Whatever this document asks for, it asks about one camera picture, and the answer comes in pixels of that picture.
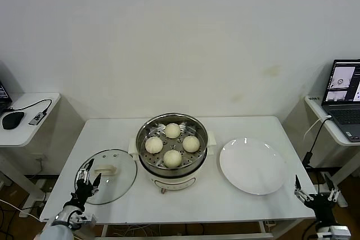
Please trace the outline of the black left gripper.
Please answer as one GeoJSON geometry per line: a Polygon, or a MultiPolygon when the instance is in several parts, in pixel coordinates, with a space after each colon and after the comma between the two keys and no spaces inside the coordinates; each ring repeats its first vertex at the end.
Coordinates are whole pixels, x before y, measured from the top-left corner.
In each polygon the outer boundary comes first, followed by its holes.
{"type": "Polygon", "coordinates": [[[80,167],[76,174],[76,189],[74,192],[74,203],[77,206],[84,206],[87,199],[98,192],[102,174],[99,173],[93,183],[89,181],[89,171],[94,159],[90,159],[80,167]]]}

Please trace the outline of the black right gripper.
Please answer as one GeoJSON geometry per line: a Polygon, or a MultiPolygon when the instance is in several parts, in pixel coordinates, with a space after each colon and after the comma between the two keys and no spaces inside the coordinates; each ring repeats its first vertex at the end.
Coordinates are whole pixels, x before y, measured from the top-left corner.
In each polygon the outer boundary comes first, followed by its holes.
{"type": "Polygon", "coordinates": [[[332,208],[334,207],[334,202],[338,201],[340,190],[332,181],[330,174],[325,173],[323,177],[330,191],[328,197],[323,194],[308,194],[303,191],[297,175],[295,176],[294,195],[296,195],[300,201],[306,202],[306,207],[314,211],[316,220],[320,224],[336,224],[332,208]]]}

